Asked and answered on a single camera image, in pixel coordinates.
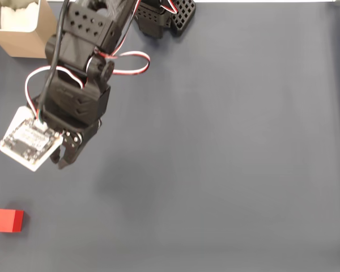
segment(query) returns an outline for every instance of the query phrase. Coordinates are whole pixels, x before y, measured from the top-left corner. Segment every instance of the perforated bracket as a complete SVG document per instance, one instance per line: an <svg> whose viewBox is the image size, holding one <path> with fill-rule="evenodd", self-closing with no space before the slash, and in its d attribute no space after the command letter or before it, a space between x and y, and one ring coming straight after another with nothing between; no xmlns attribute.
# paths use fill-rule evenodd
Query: perforated bracket
<svg viewBox="0 0 340 272"><path fill-rule="evenodd" d="M142 1L135 20L140 31L145 35L160 39L164 29L170 28L175 36L181 36L193 18L196 4L193 0L177 0L175 3L177 14L171 14L159 6L153 6Z"/></svg>

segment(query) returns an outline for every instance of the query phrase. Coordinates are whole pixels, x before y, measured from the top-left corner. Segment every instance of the white wire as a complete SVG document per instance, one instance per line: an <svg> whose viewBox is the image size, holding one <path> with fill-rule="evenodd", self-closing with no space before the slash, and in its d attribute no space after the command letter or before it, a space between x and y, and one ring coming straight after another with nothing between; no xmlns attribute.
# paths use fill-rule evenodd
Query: white wire
<svg viewBox="0 0 340 272"><path fill-rule="evenodd" d="M160 7L162 7L163 9L169 11L170 13L172 14L177 14L177 8L176 6L174 5L174 3L172 2L172 0L168 0L168 3L169 5L171 6L172 10L170 8L168 8L167 6L164 6L164 5L160 5Z"/></svg>
<svg viewBox="0 0 340 272"><path fill-rule="evenodd" d="M59 70L59 71L66 72L73 80L75 80L80 85L80 88L83 89L83 82L80 81L80 79L77 78L74 74L72 74L71 71L69 71L67 68L64 68L62 66L57 66L56 69ZM36 74L38 74L40 72L43 72L43 71L48 71L48 70L50 70L50 66L49 65L48 66L44 66L44 67L40 67L40 68L34 70L33 72L31 72L29 74L29 76L27 77L27 80L25 81L25 96L26 96L26 98L28 100L28 104L31 107L31 109L32 109L32 111L33 111L35 116L37 116L36 109L34 107L34 104L33 104L32 100L31 100L30 96L29 96L29 89L28 89L29 80L34 75L36 75Z"/></svg>
<svg viewBox="0 0 340 272"><path fill-rule="evenodd" d="M149 65L150 65L150 56L144 52L141 51L128 51L125 53L121 53L120 55L118 55L119 57L124 57L124 56L138 56L138 57L143 57L147 60L147 64L142 67L141 69L137 69L137 70L117 70L114 69L113 70L113 74L114 75L136 75L136 74L141 74L143 72L145 72Z"/></svg>
<svg viewBox="0 0 340 272"><path fill-rule="evenodd" d="M134 17L135 14L136 14L136 11L137 11L137 9L138 9L138 6L140 5L140 2L141 2L141 0L137 0L137 2L136 2L135 8L134 8L134 12L132 13L132 16L131 16L131 19L130 19L130 23L132 22L133 17ZM114 55L121 49L121 47L123 46L123 44L124 44L124 42L125 42L125 40L126 40L126 37L127 37L127 34L128 34L128 33L129 33L129 28L127 29L127 32L125 33L124 38L122 39L120 45L113 51L113 53L112 53L113 56L114 56Z"/></svg>

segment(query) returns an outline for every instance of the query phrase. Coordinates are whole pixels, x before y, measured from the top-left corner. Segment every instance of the circuit board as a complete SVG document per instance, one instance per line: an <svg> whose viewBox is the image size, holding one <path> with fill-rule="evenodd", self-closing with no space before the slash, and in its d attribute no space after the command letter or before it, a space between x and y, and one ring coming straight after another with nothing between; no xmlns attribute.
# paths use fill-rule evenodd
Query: circuit board
<svg viewBox="0 0 340 272"><path fill-rule="evenodd" d="M60 133L36 119L26 119L0 142L0 150L36 171L62 144Z"/></svg>

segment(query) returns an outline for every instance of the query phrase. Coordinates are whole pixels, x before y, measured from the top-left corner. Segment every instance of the black wire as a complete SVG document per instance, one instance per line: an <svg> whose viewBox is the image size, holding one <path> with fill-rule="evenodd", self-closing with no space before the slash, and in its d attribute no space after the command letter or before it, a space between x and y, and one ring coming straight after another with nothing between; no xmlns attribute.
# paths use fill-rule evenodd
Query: black wire
<svg viewBox="0 0 340 272"><path fill-rule="evenodd" d="M61 8L61 13L59 15L59 20L58 20L58 25L57 25L57 39L56 39L56 46L54 47L52 64L50 65L48 77L46 78L43 91L40 94L39 100L38 100L38 110L40 110L40 112L42 112L45 98L48 95L48 90L52 83L52 80L53 80L53 77L55 75L56 68L58 65L59 53L61 51L61 43L62 43L62 36L63 36L64 19L67 13L69 1L70 0L64 0L63 6Z"/></svg>

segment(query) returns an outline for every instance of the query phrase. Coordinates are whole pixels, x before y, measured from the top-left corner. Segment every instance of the cardboard box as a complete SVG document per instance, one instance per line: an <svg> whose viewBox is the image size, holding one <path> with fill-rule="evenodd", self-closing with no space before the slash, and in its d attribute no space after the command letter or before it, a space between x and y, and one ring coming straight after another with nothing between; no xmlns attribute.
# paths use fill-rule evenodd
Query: cardboard box
<svg viewBox="0 0 340 272"><path fill-rule="evenodd" d="M57 19L46 0L37 0L39 15L37 25L28 32L1 29L1 6L8 4L17 9L35 0L0 0L0 46L12 57L45 58L45 45L56 33Z"/></svg>

